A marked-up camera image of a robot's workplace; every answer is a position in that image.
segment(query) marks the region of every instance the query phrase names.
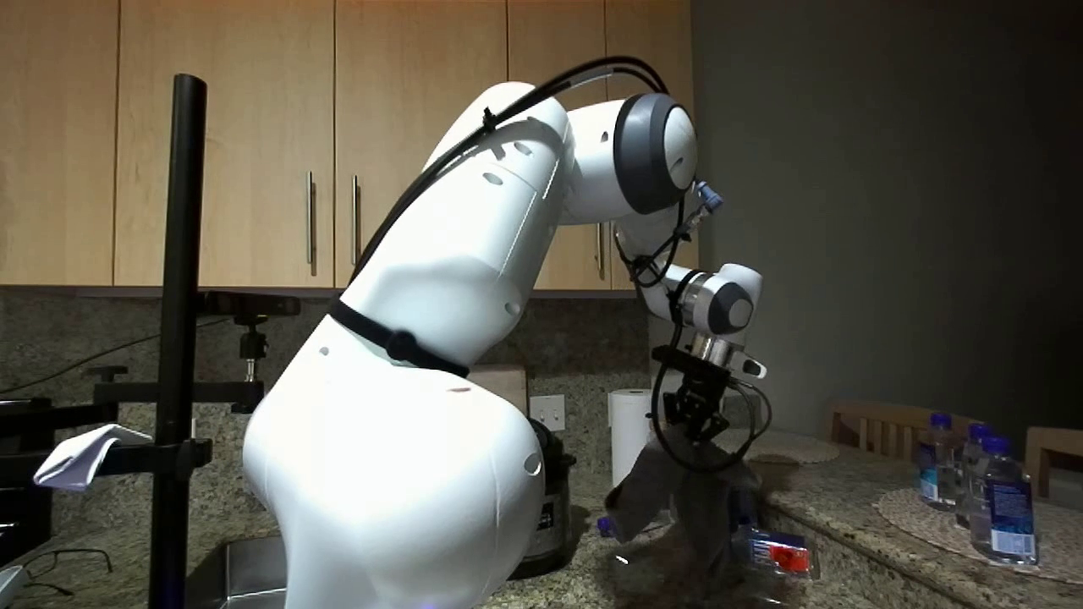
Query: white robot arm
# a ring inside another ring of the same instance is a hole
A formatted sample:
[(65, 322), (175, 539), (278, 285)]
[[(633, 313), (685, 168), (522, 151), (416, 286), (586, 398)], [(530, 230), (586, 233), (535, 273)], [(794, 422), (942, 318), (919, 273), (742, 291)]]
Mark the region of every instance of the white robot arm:
[(652, 313), (705, 334), (747, 323), (756, 272), (665, 264), (718, 206), (692, 181), (679, 106), (660, 92), (555, 102), (611, 75), (660, 88), (642, 60), (602, 58), (462, 107), (257, 405), (242, 470), (285, 539), (286, 609), (468, 609), (513, 573), (541, 446), (462, 373), (517, 323), (558, 222), (611, 222)]

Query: cabinet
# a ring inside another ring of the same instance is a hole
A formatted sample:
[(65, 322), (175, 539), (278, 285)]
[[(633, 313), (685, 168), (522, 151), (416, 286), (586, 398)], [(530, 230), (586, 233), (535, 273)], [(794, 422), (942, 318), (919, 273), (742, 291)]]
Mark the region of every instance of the cabinet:
[(335, 285), (449, 123), (504, 77), (504, 0), (337, 0)]
[[(506, 0), (506, 75), (541, 81), (602, 54), (636, 54), (692, 111), (689, 3), (685, 0)], [(636, 81), (588, 83), (560, 102), (641, 96)], [(628, 291), (609, 228), (560, 228), (544, 257), (541, 291)]]
[(114, 285), (162, 280), (172, 75), (207, 81), (213, 286), (330, 286), (330, 0), (124, 0)]
[(118, 0), (0, 3), (0, 285), (113, 280)]

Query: plastic bottle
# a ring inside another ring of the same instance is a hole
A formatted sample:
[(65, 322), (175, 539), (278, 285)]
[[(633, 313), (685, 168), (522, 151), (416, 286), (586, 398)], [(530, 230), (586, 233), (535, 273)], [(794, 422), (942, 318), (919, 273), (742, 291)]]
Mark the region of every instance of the plastic bottle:
[(1013, 460), (1009, 439), (994, 433), (984, 437), (979, 473), (982, 506), (970, 514), (970, 545), (994, 561), (1037, 565), (1039, 534), (1031, 487), (1021, 462)]
[(917, 444), (917, 490), (934, 506), (955, 506), (950, 417), (931, 411), (926, 437)]
[(970, 422), (967, 439), (955, 454), (955, 520), (964, 526), (982, 499), (979, 460), (984, 458), (984, 433), (991, 433), (984, 422)]

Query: kitchen counter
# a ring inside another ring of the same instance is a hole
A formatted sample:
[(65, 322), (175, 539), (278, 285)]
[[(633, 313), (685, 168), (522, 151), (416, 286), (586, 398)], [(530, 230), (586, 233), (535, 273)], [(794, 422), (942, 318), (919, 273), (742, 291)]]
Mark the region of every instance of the kitchen counter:
[[(768, 526), (800, 532), (817, 548), (817, 574), (786, 585), (786, 605), (1078, 605), (1083, 585), (1021, 574), (967, 556), (942, 551), (896, 523), (873, 503), (912, 485), (907, 462), (853, 454), (804, 437), (768, 433), (751, 450), (751, 466), (768, 490)], [(624, 605), (611, 594), (611, 540), (594, 534), (594, 517), (609, 481), (571, 473), (571, 517), (579, 526), (574, 556), (566, 568), (511, 578), (488, 609), (582, 609)], [(27, 585), (12, 609), (51, 605), (144, 605), (144, 551), (114, 539), (124, 532), (87, 532), (54, 539), (31, 556), (36, 585)], [(268, 517), (248, 517), (230, 539), (275, 534)], [(91, 551), (62, 556), (51, 548), (113, 548), (113, 573)]]

